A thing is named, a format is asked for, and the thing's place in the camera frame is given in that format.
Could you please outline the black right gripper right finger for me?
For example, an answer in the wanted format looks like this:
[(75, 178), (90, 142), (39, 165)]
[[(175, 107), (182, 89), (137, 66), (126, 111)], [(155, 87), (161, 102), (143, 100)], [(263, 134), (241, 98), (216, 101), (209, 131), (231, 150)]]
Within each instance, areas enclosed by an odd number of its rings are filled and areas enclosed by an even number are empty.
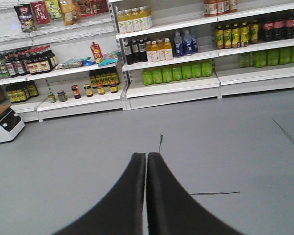
[(240, 234), (199, 204), (156, 152), (147, 158), (147, 221), (151, 235)]

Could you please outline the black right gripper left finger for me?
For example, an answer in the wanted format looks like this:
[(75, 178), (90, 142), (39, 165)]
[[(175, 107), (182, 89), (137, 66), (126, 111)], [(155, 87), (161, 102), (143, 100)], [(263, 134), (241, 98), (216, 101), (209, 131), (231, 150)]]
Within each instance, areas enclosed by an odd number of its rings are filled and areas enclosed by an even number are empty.
[(56, 235), (141, 235), (146, 176), (145, 153), (134, 153), (110, 191), (87, 213)]

